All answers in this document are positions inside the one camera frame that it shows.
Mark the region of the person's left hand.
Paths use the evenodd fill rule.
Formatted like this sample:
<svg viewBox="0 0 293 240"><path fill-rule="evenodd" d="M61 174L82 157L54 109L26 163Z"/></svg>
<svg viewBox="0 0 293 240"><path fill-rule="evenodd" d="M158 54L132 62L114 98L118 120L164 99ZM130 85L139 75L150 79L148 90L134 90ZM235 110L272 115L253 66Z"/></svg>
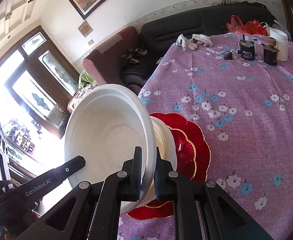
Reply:
<svg viewBox="0 0 293 240"><path fill-rule="evenodd" d="M28 227L30 227L34 222L41 218L40 213L31 210L25 213L20 220L15 220L13 225L9 228L1 227L0 235L2 239L17 239L17 237L25 231Z"/></svg>

